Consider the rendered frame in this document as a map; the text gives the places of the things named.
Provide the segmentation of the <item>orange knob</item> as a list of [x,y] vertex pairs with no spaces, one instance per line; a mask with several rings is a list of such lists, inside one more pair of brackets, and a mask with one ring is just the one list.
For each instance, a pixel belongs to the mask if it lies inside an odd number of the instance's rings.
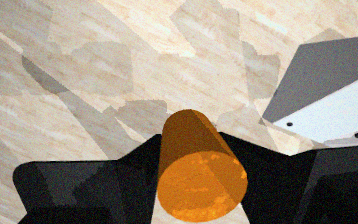
[[177,111],[162,130],[156,187],[161,206],[184,222],[225,216],[246,194],[242,166],[203,113]]

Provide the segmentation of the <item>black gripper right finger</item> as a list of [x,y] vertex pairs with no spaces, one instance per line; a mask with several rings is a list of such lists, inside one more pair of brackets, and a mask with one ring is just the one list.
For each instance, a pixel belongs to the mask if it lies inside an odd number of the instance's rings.
[[358,145],[289,156],[218,133],[247,174],[240,204],[250,224],[302,224],[320,177],[358,171]]

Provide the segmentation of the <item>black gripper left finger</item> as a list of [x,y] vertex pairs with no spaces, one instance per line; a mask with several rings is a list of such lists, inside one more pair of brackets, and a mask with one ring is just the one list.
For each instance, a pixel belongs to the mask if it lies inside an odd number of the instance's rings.
[[12,180],[31,208],[107,207],[114,224],[151,224],[157,195],[161,134],[118,160],[31,161]]

